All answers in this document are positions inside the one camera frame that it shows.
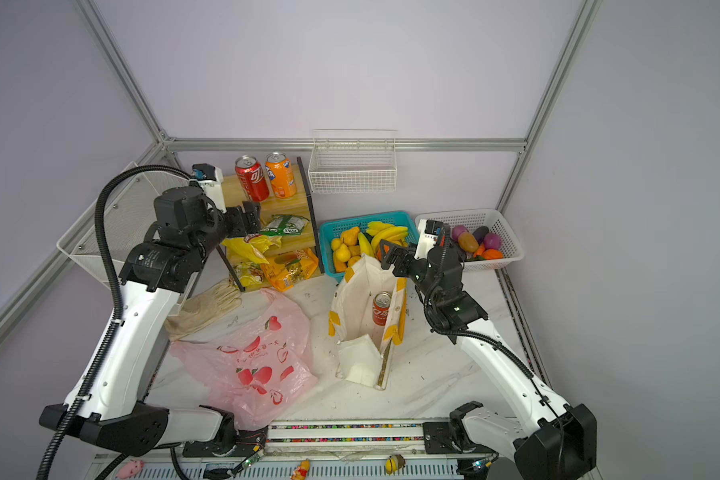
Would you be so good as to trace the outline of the pink plastic grocery bag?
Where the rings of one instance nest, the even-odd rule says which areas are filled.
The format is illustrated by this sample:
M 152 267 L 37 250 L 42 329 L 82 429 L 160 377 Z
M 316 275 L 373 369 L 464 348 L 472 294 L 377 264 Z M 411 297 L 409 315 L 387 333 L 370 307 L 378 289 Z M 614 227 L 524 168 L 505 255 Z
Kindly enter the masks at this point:
M 239 430 L 269 425 L 318 382 L 309 318 L 283 293 L 260 293 L 268 305 L 256 319 L 217 340 L 179 341 L 169 349 L 209 389 L 206 404 L 232 413 Z

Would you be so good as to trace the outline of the white canvas tote bag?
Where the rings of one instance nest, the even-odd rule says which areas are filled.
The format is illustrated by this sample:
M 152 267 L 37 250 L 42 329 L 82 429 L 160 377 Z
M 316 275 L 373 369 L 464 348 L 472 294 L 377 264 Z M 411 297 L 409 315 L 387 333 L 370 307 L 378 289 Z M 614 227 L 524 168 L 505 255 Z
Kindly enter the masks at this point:
M 329 310 L 329 336 L 337 341 L 336 376 L 355 384 L 384 390 L 396 347 L 404 340 L 407 280 L 381 268 L 367 255 L 349 266 L 338 284 Z M 392 295 L 386 325 L 372 320 L 374 297 Z

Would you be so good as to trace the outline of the red cola can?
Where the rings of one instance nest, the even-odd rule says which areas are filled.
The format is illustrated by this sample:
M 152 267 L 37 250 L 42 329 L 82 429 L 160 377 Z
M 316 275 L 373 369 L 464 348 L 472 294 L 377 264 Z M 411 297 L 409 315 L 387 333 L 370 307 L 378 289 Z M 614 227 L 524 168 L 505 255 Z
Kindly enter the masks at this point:
M 251 201 L 263 202 L 269 198 L 264 169 L 255 157 L 250 155 L 239 157 L 235 161 L 235 172 Z
M 372 320 L 376 326 L 384 327 L 389 315 L 392 295 L 389 292 L 380 292 L 372 304 Z

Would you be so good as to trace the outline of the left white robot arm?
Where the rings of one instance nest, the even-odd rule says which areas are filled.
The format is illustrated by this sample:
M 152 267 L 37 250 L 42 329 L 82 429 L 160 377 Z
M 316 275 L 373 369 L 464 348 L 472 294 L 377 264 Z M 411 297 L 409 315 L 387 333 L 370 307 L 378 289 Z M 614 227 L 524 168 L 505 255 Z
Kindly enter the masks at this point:
M 117 269 L 106 235 L 108 199 L 121 183 L 147 172 L 166 172 L 187 183 L 154 200 L 155 222 Z M 145 165 L 121 172 L 100 192 L 94 232 L 113 311 L 76 386 L 62 403 L 46 406 L 41 414 L 40 424 L 53 436 L 37 478 L 48 478 L 67 436 L 117 452 L 123 459 L 186 443 L 201 443 L 221 454 L 234 448 L 238 434 L 232 413 L 208 406 L 171 410 L 144 401 L 162 357 L 156 346 L 164 323 L 190 281 L 224 240 L 260 229 L 259 204 L 246 201 L 227 207 L 222 182 L 221 170 L 209 164 L 196 164 L 191 173 Z

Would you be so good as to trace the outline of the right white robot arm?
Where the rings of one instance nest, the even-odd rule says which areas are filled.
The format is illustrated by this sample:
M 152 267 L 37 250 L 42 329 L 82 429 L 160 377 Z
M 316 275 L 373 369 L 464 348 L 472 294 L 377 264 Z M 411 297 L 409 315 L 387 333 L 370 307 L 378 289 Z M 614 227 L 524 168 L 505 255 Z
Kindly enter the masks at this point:
M 464 264 L 448 225 L 420 228 L 419 242 L 383 240 L 381 267 L 413 282 L 431 332 L 468 354 L 503 396 L 505 419 L 473 401 L 451 413 L 450 437 L 461 450 L 486 447 L 514 461 L 524 479 L 580 479 L 597 464 L 597 420 L 547 386 L 500 338 L 487 311 L 464 289 Z

